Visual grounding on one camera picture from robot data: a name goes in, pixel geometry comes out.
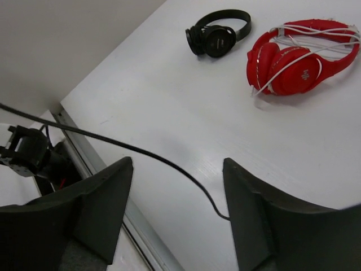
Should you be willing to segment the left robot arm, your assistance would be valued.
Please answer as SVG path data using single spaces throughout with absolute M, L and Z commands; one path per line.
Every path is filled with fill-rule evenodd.
M 46 137 L 35 129 L 1 124 L 1 206 L 23 205 L 41 193 L 34 176 L 46 154 Z

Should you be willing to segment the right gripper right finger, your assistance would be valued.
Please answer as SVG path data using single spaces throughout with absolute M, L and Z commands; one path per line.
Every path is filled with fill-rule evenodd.
M 240 270 L 359 270 L 360 205 L 319 206 L 223 161 L 237 265 Z

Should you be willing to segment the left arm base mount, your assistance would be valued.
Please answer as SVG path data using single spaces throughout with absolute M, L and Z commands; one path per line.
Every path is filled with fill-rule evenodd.
M 50 152 L 50 160 L 34 181 L 40 196 L 69 187 L 87 177 L 87 167 L 78 152 L 67 140 L 57 143 Z

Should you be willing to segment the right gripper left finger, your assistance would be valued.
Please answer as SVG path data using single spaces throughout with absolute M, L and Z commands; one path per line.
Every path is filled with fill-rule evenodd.
M 131 184 L 130 157 L 97 174 L 24 205 L 1 207 L 1 270 L 59 270 L 71 254 L 88 252 L 113 263 L 122 220 L 105 227 L 105 194 L 119 178 Z

